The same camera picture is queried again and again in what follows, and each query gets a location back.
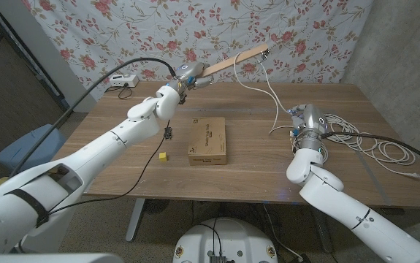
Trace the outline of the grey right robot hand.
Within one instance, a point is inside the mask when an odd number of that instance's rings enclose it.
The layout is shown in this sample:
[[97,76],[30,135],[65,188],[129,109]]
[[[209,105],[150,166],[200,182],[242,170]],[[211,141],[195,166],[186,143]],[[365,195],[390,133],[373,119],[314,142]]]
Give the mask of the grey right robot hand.
[[313,104],[299,104],[287,110],[294,126],[293,135],[297,140],[318,140],[327,132],[325,114]]

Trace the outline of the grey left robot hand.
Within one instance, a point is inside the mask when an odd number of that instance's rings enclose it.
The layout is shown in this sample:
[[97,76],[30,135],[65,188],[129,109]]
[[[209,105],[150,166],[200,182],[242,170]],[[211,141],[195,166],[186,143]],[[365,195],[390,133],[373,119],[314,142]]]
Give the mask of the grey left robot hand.
[[184,91],[185,89],[204,88],[213,81],[212,76],[203,77],[203,71],[210,65],[198,61],[182,64],[175,70],[175,76],[169,81],[169,86],[176,91]]

